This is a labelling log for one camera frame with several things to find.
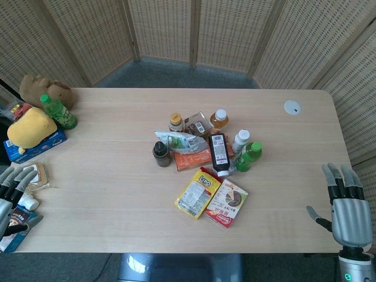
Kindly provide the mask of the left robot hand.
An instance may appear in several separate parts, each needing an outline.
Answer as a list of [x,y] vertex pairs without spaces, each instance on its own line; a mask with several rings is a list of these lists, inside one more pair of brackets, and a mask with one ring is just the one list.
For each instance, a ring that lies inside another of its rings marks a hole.
[[43,216],[38,215],[25,224],[10,225],[15,208],[36,175],[37,171],[32,167],[24,170],[11,166],[1,174],[1,239],[22,231],[30,231],[43,220]]

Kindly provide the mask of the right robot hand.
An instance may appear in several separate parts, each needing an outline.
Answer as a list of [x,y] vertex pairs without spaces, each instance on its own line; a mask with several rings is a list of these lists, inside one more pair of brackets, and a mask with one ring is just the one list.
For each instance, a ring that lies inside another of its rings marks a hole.
[[344,247],[363,248],[372,243],[372,220],[364,186],[352,169],[332,163],[322,165],[331,205],[331,220],[321,217],[313,207],[307,206],[309,216]]

